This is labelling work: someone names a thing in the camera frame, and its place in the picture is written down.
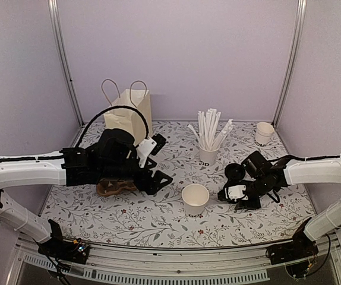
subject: metal corner post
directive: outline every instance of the metal corner post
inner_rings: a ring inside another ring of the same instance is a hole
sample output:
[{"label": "metal corner post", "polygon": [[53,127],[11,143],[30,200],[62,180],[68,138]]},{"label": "metal corner post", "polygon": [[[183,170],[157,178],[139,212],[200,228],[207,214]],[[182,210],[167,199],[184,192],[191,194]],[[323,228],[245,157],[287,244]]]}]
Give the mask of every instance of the metal corner post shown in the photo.
[{"label": "metal corner post", "polygon": [[61,61],[62,71],[64,72],[65,81],[67,84],[67,89],[70,97],[70,102],[77,118],[78,124],[80,126],[84,125],[84,121],[81,114],[80,105],[78,104],[77,96],[75,95],[74,85],[72,83],[72,78],[70,74],[70,69],[68,65],[67,56],[65,53],[64,39],[62,38],[61,25],[59,22],[59,14],[57,7],[57,0],[48,0],[50,20],[52,22],[53,33],[57,44],[57,50],[59,54],[59,59]]},{"label": "metal corner post", "polygon": [[288,65],[287,65],[287,69],[286,69],[285,76],[284,76],[283,86],[282,86],[279,101],[277,103],[277,108],[276,108],[273,121],[272,121],[272,124],[274,125],[276,129],[279,125],[280,118],[282,116],[283,108],[285,105],[285,101],[288,95],[289,86],[291,84],[293,69],[295,67],[295,62],[296,62],[298,48],[299,48],[301,34],[302,34],[302,28],[304,25],[306,7],[307,7],[307,0],[298,0],[295,30],[293,33],[291,52],[289,53],[289,60],[288,60]]}]

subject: leaf pattern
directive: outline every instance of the leaf pattern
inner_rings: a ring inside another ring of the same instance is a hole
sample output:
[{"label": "leaf pattern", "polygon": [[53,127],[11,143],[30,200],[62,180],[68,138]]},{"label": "leaf pattern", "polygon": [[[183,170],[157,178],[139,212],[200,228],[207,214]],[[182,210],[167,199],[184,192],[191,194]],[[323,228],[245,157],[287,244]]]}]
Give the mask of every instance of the leaf pattern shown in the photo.
[{"label": "leaf pattern", "polygon": [[[198,144],[188,124],[198,128],[195,122],[153,122],[153,132],[167,139],[153,158],[156,168],[173,177],[172,184],[156,195],[127,191],[100,197],[95,185],[55,186],[42,217],[57,221],[68,238],[129,246],[206,248],[289,239],[314,215],[303,186],[280,190],[280,204],[267,195],[262,197],[262,208],[256,211],[236,211],[234,205],[220,202],[217,193],[226,182],[226,165],[243,161],[255,150],[268,159],[284,156],[286,150],[277,134],[265,147],[256,146],[256,123],[235,123],[215,164],[206,167],[199,163]],[[103,130],[103,123],[94,123],[81,146],[98,141]],[[209,203],[197,217],[185,215],[181,198],[182,189],[191,183],[203,184],[210,192]]]}]

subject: brown object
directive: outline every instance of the brown object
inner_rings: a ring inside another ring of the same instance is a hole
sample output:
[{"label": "brown object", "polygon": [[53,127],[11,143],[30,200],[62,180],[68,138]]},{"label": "brown object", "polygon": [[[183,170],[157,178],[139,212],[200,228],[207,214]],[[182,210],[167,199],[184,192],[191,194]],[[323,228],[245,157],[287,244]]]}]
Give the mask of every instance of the brown object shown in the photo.
[{"label": "brown object", "polygon": [[122,191],[135,191],[137,188],[132,182],[101,180],[97,184],[97,193],[102,197],[118,195]]}]

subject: floral tablecloth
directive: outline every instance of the floral tablecloth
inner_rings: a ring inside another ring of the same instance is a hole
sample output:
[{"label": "floral tablecloth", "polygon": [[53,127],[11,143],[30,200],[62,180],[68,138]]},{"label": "floral tablecloth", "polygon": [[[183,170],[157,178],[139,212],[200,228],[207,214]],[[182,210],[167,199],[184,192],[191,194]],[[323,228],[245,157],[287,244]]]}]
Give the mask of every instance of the floral tablecloth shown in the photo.
[{"label": "floral tablecloth", "polygon": [[[57,221],[66,237],[92,242],[163,248],[208,248],[253,245],[292,237],[301,222],[314,214],[303,186],[282,189],[281,203],[267,195],[262,208],[236,211],[234,205],[220,202],[217,193],[226,182],[225,166],[241,162],[255,150],[268,159],[286,154],[276,134],[265,147],[254,144],[255,123],[235,123],[233,131],[210,167],[199,163],[198,144],[187,128],[189,122],[154,122],[167,144],[153,157],[157,168],[173,177],[172,184],[154,196],[143,192],[123,192],[103,198],[95,185],[55,186],[49,194],[42,217]],[[83,147],[98,141],[104,124],[94,123]],[[181,191],[191,183],[203,184],[210,201],[196,218],[184,214]]]}]

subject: table surface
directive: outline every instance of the table surface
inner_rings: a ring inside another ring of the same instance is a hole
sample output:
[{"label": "table surface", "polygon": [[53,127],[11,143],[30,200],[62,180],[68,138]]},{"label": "table surface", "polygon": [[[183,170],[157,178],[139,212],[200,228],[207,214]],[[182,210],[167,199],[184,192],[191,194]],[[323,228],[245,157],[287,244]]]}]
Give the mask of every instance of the table surface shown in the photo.
[{"label": "table surface", "polygon": [[[187,128],[195,122],[153,122],[167,144],[153,157],[157,169],[173,177],[173,182],[154,196],[143,192],[123,192],[108,198],[96,193],[95,185],[54,186],[42,217],[57,221],[64,236],[92,242],[160,248],[209,248],[243,246],[289,239],[296,228],[315,214],[303,186],[280,190],[276,204],[261,197],[261,209],[235,210],[217,199],[226,182],[225,166],[241,162],[259,150],[266,158],[284,156],[286,150],[274,134],[265,147],[254,144],[256,123],[237,122],[222,144],[217,161],[210,167],[199,163],[198,144]],[[98,141],[103,123],[94,123],[82,147]],[[191,183],[207,187],[210,200],[201,216],[187,217],[181,191]]]}]

